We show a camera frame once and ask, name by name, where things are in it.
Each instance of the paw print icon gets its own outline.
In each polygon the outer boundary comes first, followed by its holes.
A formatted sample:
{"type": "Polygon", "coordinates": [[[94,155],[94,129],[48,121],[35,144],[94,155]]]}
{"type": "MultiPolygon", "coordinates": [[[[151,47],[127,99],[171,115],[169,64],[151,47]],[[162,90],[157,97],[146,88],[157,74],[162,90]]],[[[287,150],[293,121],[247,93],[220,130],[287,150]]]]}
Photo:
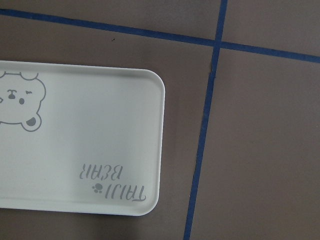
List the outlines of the paw print icon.
{"type": "Polygon", "coordinates": [[[102,193],[102,188],[103,186],[100,183],[96,183],[94,186],[92,186],[94,189],[94,192],[97,193],[102,193]]]}

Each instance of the white tray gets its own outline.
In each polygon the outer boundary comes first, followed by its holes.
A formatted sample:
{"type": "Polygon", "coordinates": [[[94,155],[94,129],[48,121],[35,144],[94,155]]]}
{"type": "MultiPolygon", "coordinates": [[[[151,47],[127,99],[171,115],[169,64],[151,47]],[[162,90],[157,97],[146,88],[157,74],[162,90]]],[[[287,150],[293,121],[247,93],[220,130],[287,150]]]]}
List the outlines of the white tray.
{"type": "Polygon", "coordinates": [[[144,69],[0,61],[0,207],[141,216],[165,87],[144,69]]]}

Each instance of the floor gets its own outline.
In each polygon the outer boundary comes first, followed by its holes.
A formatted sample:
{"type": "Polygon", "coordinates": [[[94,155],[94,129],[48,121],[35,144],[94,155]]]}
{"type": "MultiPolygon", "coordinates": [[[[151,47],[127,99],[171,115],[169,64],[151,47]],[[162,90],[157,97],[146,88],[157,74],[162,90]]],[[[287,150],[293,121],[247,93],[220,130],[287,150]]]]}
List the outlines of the floor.
{"type": "Polygon", "coordinates": [[[0,209],[0,239],[320,239],[317,0],[4,0],[0,59],[149,69],[160,197],[140,217],[0,209]]]}

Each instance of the bear illustration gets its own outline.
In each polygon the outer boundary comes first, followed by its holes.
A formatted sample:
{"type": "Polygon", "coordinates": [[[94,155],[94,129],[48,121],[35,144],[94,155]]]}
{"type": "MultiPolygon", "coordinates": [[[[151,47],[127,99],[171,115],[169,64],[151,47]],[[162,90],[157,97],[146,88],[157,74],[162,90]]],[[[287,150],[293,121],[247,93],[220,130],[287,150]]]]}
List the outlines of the bear illustration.
{"type": "Polygon", "coordinates": [[[20,124],[34,132],[40,128],[41,102],[46,96],[44,83],[36,76],[28,78],[19,73],[0,73],[0,126],[20,124]]]}

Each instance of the blue painter's tape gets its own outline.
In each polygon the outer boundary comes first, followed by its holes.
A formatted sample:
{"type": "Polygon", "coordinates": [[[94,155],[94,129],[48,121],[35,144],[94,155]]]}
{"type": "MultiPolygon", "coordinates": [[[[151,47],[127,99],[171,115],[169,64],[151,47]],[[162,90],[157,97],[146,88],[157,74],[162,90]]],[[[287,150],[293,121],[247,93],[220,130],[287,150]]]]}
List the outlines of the blue painter's tape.
{"type": "Polygon", "coordinates": [[[320,56],[313,56],[313,55],[307,55],[307,54],[290,52],[290,51],[281,51],[281,50],[275,50],[275,49],[264,48],[259,46],[249,46],[244,44],[223,41],[221,42],[221,48],[249,52],[254,54],[269,55],[269,56],[286,58],[286,59],[295,59],[295,60],[312,62],[312,63],[320,63],[320,56]]]}
{"type": "Polygon", "coordinates": [[[119,26],[119,25],[113,25],[113,24],[107,24],[107,23],[101,23],[101,22],[69,19],[61,16],[53,16],[53,15],[47,15],[47,14],[12,10],[12,9],[0,9],[0,15],[23,18],[23,19],[39,20],[39,21],[50,22],[50,23],[66,24],[66,25],[105,30],[105,31],[117,32],[117,33],[132,34],[132,35],[138,35],[143,37],[171,40],[176,42],[197,44],[197,45],[210,46],[210,47],[213,47],[215,45],[214,40],[200,38],[200,37],[185,36],[185,35],[160,32],[160,31],[152,31],[152,30],[146,30],[146,29],[140,29],[140,28],[134,28],[134,27],[128,27],[128,26],[119,26]]]}
{"type": "Polygon", "coordinates": [[[194,219],[196,200],[197,200],[197,194],[198,194],[198,186],[199,186],[199,180],[200,180],[200,174],[201,174],[201,166],[202,166],[202,160],[203,160],[205,145],[206,145],[209,115],[210,115],[212,97],[214,93],[214,83],[215,83],[217,67],[218,67],[218,60],[219,60],[219,53],[220,53],[219,43],[221,42],[222,34],[224,30],[227,4],[228,4],[228,0],[221,0],[219,17],[218,17],[216,33],[215,33],[215,42],[217,43],[217,45],[214,47],[213,53],[212,53],[211,73],[209,75],[208,84],[206,88],[200,136],[199,136],[198,149],[196,154],[195,170],[194,170],[193,179],[192,179],[192,186],[191,186],[191,192],[190,192],[190,198],[189,198],[188,211],[187,211],[186,220],[185,220],[183,240],[190,239],[191,230],[192,230],[192,223],[194,219]]]}

